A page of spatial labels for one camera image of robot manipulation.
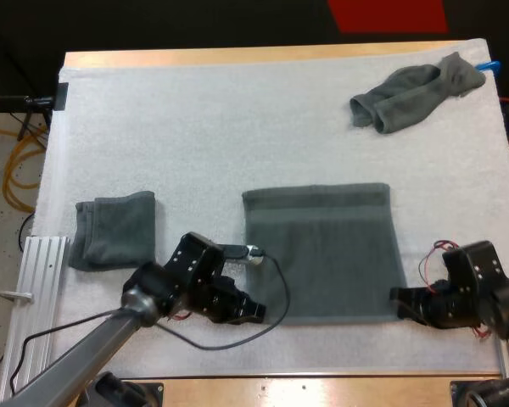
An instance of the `folded gray towel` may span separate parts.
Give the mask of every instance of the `folded gray towel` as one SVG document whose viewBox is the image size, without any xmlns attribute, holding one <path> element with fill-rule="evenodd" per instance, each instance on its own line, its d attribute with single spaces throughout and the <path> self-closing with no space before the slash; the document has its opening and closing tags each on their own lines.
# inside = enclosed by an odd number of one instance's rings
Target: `folded gray towel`
<svg viewBox="0 0 509 407">
<path fill-rule="evenodd" d="M 285 187 L 243 193 L 246 243 L 274 256 L 290 286 L 285 324 L 396 320 L 389 289 L 403 287 L 390 214 L 389 186 Z M 271 262 L 249 269 L 247 292 L 282 312 L 283 294 Z"/>
<path fill-rule="evenodd" d="M 76 204 L 77 230 L 69 266 L 84 271 L 136 267 L 154 261 L 154 193 L 96 198 Z"/>
<path fill-rule="evenodd" d="M 449 96 L 459 96 L 484 84 L 486 78 L 458 53 L 437 65 L 396 70 L 370 92 L 350 99 L 353 125 L 373 123 L 379 133 L 392 133 L 424 120 Z"/>
</svg>

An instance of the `white towel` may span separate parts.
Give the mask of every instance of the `white towel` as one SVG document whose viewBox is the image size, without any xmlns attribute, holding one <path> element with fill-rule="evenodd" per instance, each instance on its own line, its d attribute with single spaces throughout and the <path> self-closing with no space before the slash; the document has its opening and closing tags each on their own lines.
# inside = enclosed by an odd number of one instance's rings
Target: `white towel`
<svg viewBox="0 0 509 407">
<path fill-rule="evenodd" d="M 494 78 L 445 100 L 425 121 L 392 135 L 351 124 L 350 98 L 400 67 L 434 64 L 458 51 L 490 60 L 484 40 L 378 57 L 274 64 L 141 69 L 62 69 L 70 83 L 56 112 L 35 233 L 73 237 L 74 203 L 151 190 L 157 260 L 181 235 L 242 243 L 241 193 L 263 187 L 385 182 L 407 283 L 432 243 L 489 239 L 509 275 L 509 150 Z M 445 278 L 440 259 L 430 276 Z M 234 270 L 241 283 L 241 270 Z M 130 272 L 67 270 L 58 323 L 119 306 Z M 261 326 L 218 326 L 193 316 L 173 322 L 205 344 L 229 343 Z M 54 336 L 54 355 L 89 327 Z M 497 371 L 493 340 L 470 330 L 410 322 L 370 326 L 283 326 L 225 352 L 203 352 L 143 329 L 110 361 L 119 376 L 272 372 Z"/>
</svg>

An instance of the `yellow cable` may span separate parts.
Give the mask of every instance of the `yellow cable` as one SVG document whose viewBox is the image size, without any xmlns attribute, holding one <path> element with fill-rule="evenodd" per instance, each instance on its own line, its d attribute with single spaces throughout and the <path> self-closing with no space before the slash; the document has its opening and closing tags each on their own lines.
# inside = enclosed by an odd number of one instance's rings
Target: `yellow cable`
<svg viewBox="0 0 509 407">
<path fill-rule="evenodd" d="M 14 209 L 23 211 L 23 212 L 34 212 L 34 207 L 31 205 L 28 205 L 24 202 L 22 202 L 17 196 L 14 194 L 14 192 L 11 189 L 11 186 L 9 183 L 11 182 L 16 187 L 21 189 L 33 189 L 37 188 L 40 183 L 35 182 L 32 184 L 23 184 L 18 182 L 14 179 L 13 173 L 15 168 L 25 161 L 26 159 L 33 157 L 38 154 L 45 153 L 45 149 L 42 148 L 40 143 L 38 142 L 37 138 L 46 131 L 45 128 L 40 128 L 36 131 L 36 134 L 32 134 L 31 132 L 28 132 L 25 134 L 25 137 L 18 142 L 13 150 L 11 151 L 11 154 L 9 155 L 8 161 L 6 162 L 6 165 L 4 166 L 4 174 L 3 174 L 3 182 L 2 182 L 2 194 L 6 202 Z M 5 136 L 11 136 L 11 137 L 17 137 L 18 134 L 12 131 L 6 131 L 0 129 L 0 135 Z M 31 150 L 28 153 L 21 154 L 30 144 L 36 145 L 36 150 Z"/>
<path fill-rule="evenodd" d="M 12 136 L 12 137 L 17 137 L 19 135 L 18 133 L 15 133 L 13 131 L 2 130 L 2 129 L 0 129 L 0 134 L 2 134 L 4 136 Z"/>
</svg>

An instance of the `wooden table edge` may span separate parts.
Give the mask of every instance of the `wooden table edge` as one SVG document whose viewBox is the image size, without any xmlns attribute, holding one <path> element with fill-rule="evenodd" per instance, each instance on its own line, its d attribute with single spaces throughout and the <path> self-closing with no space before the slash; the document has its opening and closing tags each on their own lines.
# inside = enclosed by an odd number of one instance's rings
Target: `wooden table edge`
<svg viewBox="0 0 509 407">
<path fill-rule="evenodd" d="M 190 48 L 127 51 L 69 52 L 68 68 L 126 68 L 190 64 L 247 64 L 307 59 L 331 59 L 414 53 L 458 41 L 372 42 L 365 44 L 304 45 L 292 47 Z"/>
</svg>

